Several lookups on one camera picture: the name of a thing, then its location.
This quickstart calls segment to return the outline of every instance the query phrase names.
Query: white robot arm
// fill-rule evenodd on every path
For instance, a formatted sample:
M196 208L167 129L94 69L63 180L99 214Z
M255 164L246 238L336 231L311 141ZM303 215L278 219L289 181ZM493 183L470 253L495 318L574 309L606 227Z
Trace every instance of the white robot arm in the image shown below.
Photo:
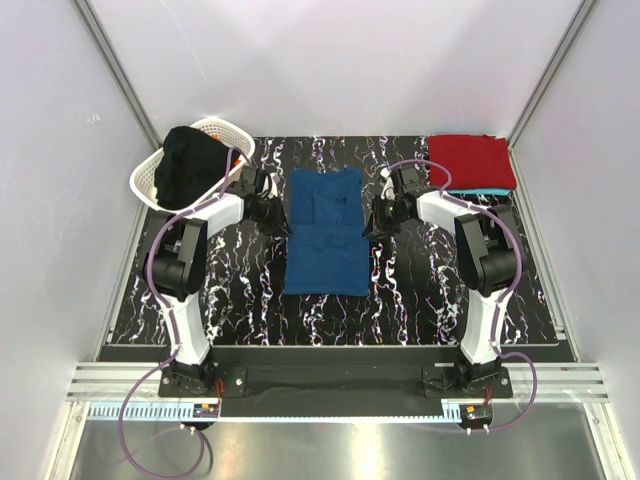
M495 377L500 360L494 341L500 343L506 304L511 297L511 293L505 293L516 273L514 247L521 254L523 270L526 267L510 208L473 205L472 209L471 203L452 201L438 190L427 187L413 166L385 173L383 194L373 201L365 235L370 238L394 235L400 232L402 222L415 219L435 224L455 236L458 270L469 288L467 327L460 342L456 378L465 387ZM477 212L478 208L498 216L514 233L518 244L512 245L497 225Z
M198 290L206 275L207 241L224 228L253 220L258 230L268 236L290 234L273 177L264 170L244 166L237 181L214 203L179 220L162 238L153 260L153 279L158 291L169 303L161 311L171 339L172 351L178 348L171 363L171 375L177 383L210 388L215 379L211 346L202 328ZM147 232L139 255L137 273L146 281L146 264L152 243L160 229L172 217L168 212L149 214ZM176 345L169 311L173 310L180 345Z

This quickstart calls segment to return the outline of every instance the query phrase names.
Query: folded red towel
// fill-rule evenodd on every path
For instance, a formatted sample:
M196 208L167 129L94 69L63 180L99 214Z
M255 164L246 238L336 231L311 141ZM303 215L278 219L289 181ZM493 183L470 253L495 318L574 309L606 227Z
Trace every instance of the folded red towel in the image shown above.
M507 140L487 135L434 135L429 137L429 159L451 172L448 189L506 188L515 190ZM431 169L431 185L441 187L447 175Z

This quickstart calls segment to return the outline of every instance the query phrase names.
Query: laundry basket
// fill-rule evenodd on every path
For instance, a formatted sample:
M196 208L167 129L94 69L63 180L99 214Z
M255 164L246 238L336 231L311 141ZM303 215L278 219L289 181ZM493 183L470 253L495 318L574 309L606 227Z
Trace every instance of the laundry basket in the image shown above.
M248 133L229 122L220 120L219 118L205 118L191 126L198 130L202 130L212 137L216 137L227 147L236 147L240 149L249 159L251 159L251 156L256 149L256 144ZM156 168L158 167L160 160L162 160L163 154L162 149L157 150L153 155L136 167L129 179L129 186L133 193L135 193L135 195L148 207L153 208L154 210L178 213L209 199L213 196L213 193L222 186L224 180L220 180L213 187L207 190L207 192L198 200L180 210L167 210L166 208L162 208L156 203L156 189L153 182ZM229 178L231 181L238 179L240 169L242 168L242 165L246 163L242 156L239 160L240 162L238 162L229 172Z

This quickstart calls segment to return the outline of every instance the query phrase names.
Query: white wall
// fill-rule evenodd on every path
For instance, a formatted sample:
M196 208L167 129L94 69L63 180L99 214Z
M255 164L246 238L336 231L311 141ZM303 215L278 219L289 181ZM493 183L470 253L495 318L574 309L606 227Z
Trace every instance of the white wall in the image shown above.
M0 7L0 477L41 478L90 360L150 147L70 1Z
M92 0L161 136L514 126L579 0Z
M601 2L516 159L583 357L640 472L640 3Z

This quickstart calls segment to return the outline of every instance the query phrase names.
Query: purple cable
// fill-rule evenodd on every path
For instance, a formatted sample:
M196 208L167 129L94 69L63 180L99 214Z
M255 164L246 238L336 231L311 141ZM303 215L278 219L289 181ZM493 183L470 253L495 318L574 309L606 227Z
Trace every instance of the purple cable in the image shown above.
M145 440L145 442L140 445L139 447L136 447L133 450L129 450L129 452L131 453L131 455L135 455L138 452L141 452L142 450L146 449L149 445L151 445L153 442L155 442L156 440L158 440L161 437L164 437L165 435L175 432L177 430L181 430L180 425L176 425L175 427L170 427L170 428L166 428L164 430L161 430L160 432L156 433L153 437L148 438L147 440ZM118 465L122 462L128 462L129 460L127 460L127 457L121 457L117 460L113 460L110 463L114 464L114 465Z
M129 451L129 448L127 447L127 443L124 438L124 411L127 407L127 404L131 400L131 397L133 396L135 391L140 387L140 385L142 385L151 375L162 370L167 365L169 365L173 360L175 360L176 357L178 356L178 352L180 351L180 332L178 331L178 323L176 321L175 315L173 314L173 309L171 308L171 304L169 303L169 301L158 291L155 283L153 282L153 260L155 259L156 253L158 253L158 248L160 248L160 242L162 242L162 238L164 237L165 233L167 233L169 229L176 222L178 222L179 220L182 220L188 215L192 215L202 210L203 208L213 205L220 198L222 198L222 195L224 194L225 190L229 186L229 172L231 171L231 157L233 155L233 152L236 150L240 153L240 155L242 155L245 158L247 163L249 163L249 159L242 151L236 149L235 147L231 147L229 149L229 152L227 153L227 167L224 172L224 181L222 183L222 187L220 188L220 193L218 194L218 196L213 197L205 202L202 202L200 205L195 206L193 209L180 212L176 216L171 218L171 220L169 220L167 223L165 223L162 226L162 228L156 235L156 238L153 240L153 244L151 245L151 250L149 251L149 258L147 259L147 265L146 265L147 284L149 285L149 290L151 290L151 293L153 293L153 296L156 298L158 303L161 303L162 305L164 305L164 307L167 308L169 311L169 321L171 323L171 329L173 330L173 338L175 340L176 349L169 356L169 358L167 358L164 362L160 363L157 367L154 367L149 372L145 373L133 385L129 393L127 393L126 397L124 398L124 401L122 402L122 407L120 408L120 414L118 415L118 436L120 437L120 446L122 447L122 451L124 452L125 458L138 472L151 478L156 478L160 480L167 480L167 479L180 480L180 479L188 478L191 476L191 474L193 474L193 472L196 471L196 469L200 466L200 463L202 463L202 459L204 458L205 445L207 445L209 447L209 450L211 450L211 444L209 443L209 440L207 439L207 437L205 437L201 431L194 429L192 431L194 431L198 435L198 438L200 440L200 454L198 455L198 459L196 460L196 463L193 465L193 467L191 467L189 470L187 470L186 472L180 475L174 475L174 476L159 475L157 473L153 473L147 470L142 465L140 465L135 460L135 458L133 458L133 455Z
M507 298L507 296L509 296L511 293L513 293L513 291L516 289L516 287L518 286L518 283L520 282L520 279L522 278L522 254L520 252L520 249L518 248L518 244L516 243L516 238L514 236L514 234L511 232L511 230L509 229L509 227L502 221L500 220L500 218L498 218L498 216L496 216L495 214L491 213L490 211L488 211L487 209L481 208L477 205L473 205L473 204L469 204L468 202L465 202L464 200L460 200L459 198L453 197L451 195L449 195L445 190L446 188L451 185L452 182L452 177L451 177L451 172L449 170L447 170L445 167L443 167L442 165L435 163L435 162L431 162L429 160L422 160L422 159L413 159L413 160L401 160L400 162L394 163L393 165L389 166L389 170L395 170L399 167L401 167L402 165L417 165L417 164L421 164L421 165L429 165L431 167L436 167L440 170L442 170L446 175L447 175L447 181L445 182L445 184L440 187L440 197L451 202L454 203L455 205L464 207L464 208L469 208L471 210L473 210L474 212L478 212L488 218L490 218L491 220L493 220L493 222L498 225L502 231L504 232L504 234L507 236L507 238L509 239L509 241L511 242L511 245L513 245L513 252L516 256L516 274L513 277L513 281L511 282L511 285L509 285L509 288L507 288L499 297L498 297L498 301L496 303L496 309L494 310L493 313L493 320L491 322L491 346L493 347L494 351L496 352L496 354L498 355L498 357L500 357L502 360L507 360L509 358L514 358L514 357L518 357L522 360L524 360L525 362L527 362L529 364L529 367L531 368L531 376L533 379L533 391L531 392L531 398L529 399L529 403L527 403L527 406L524 408L524 410L522 411L522 413L520 415L518 415L515 419L511 420L510 422L505 423L504 425L499 425L497 427L492 428L491 430L493 431L502 431L502 430L506 430L510 427L513 427L514 425L516 425L517 423L519 423L527 413L529 413L529 410L531 410L531 407L533 407L533 403L535 402L536 399L536 392L538 390L538 375L536 372L536 367L533 364L533 361L531 361L531 359L525 355L524 353L520 353L520 352L510 352L510 353L502 353L500 351L499 348L499 338L497 337L498 332L497 327L498 327L498 318L500 316L500 308L502 308L500 306L500 304L503 302L503 300L505 298ZM484 430L482 432L480 431L472 431L473 433L483 433Z

